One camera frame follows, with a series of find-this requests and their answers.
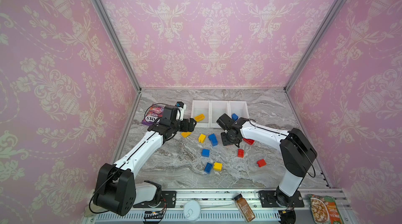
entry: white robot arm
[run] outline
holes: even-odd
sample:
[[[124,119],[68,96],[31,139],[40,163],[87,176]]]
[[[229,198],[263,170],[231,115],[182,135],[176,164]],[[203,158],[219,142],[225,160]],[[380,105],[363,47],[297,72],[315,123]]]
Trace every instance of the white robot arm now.
[[[304,136],[302,131],[293,128],[291,131],[273,129],[251,123],[250,119],[238,118],[236,121],[228,115],[222,115],[218,125],[225,130],[221,133],[223,145],[239,144],[243,138],[252,139],[281,152],[286,167],[285,174],[275,192],[279,205],[287,207],[292,196],[299,188],[301,181],[317,157],[317,152]]]
[[[185,109],[183,102],[165,106],[162,117],[148,127],[133,149],[113,165],[104,164],[100,168],[93,196],[95,205],[124,216],[134,204],[144,201],[149,206],[159,204],[161,185],[151,181],[136,185],[134,179],[149,157],[178,131],[194,130],[197,122],[193,118],[183,119]]]

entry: damask pattern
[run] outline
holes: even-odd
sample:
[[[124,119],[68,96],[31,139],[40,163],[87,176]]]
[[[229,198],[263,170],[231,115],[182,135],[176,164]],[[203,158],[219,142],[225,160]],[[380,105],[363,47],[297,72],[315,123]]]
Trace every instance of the damask pattern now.
[[[0,223],[80,223],[136,91],[90,0],[0,10]]]
[[[402,211],[402,0],[347,0],[290,91],[360,223]]]
[[[267,87],[284,86],[334,0],[102,1],[142,87]]]

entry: red lego brick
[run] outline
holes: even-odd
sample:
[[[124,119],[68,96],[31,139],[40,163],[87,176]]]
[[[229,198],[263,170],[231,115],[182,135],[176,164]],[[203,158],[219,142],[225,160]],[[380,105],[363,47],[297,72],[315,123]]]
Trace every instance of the red lego brick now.
[[[238,156],[239,158],[244,158],[244,150],[239,149],[239,151],[238,151],[238,153],[237,153],[237,156]]]
[[[260,161],[257,161],[257,164],[258,164],[259,167],[263,167],[263,166],[265,166],[267,163],[265,162],[264,159],[262,159],[262,160],[260,160]]]
[[[248,138],[244,138],[243,140],[244,140],[246,143],[248,143],[249,145],[254,144],[254,141],[255,141],[255,140],[251,140],[251,139],[248,139]]]

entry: yellow lego brick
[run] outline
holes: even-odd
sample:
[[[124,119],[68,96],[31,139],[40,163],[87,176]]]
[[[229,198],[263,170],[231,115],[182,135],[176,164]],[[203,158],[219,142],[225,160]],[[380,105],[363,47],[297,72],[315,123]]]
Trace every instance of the yellow lego brick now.
[[[190,134],[191,134],[191,132],[182,132],[181,136],[188,137]]]
[[[222,171],[222,164],[218,163],[218,162],[215,162],[214,163],[214,170]]]
[[[205,136],[204,134],[201,134],[201,135],[198,137],[198,142],[204,143],[205,138],[206,138],[206,136]]]
[[[194,117],[195,121],[197,121],[197,122],[203,120],[204,118],[205,118],[204,114],[200,114],[200,115]]]

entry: mounting plate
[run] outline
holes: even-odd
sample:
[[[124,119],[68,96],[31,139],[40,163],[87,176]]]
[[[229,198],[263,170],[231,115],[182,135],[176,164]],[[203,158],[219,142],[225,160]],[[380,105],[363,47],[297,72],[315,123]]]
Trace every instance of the mounting plate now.
[[[162,198],[166,200],[167,208],[174,208],[176,206],[176,191],[164,191],[162,190]],[[155,207],[163,207],[164,202],[161,201]],[[133,205],[133,208],[148,208],[149,205],[146,201]]]
[[[258,197],[260,198],[262,207],[282,207],[276,202],[274,194],[275,191],[258,191]],[[299,191],[295,191],[291,199],[295,203],[295,207],[304,207],[304,202]]]

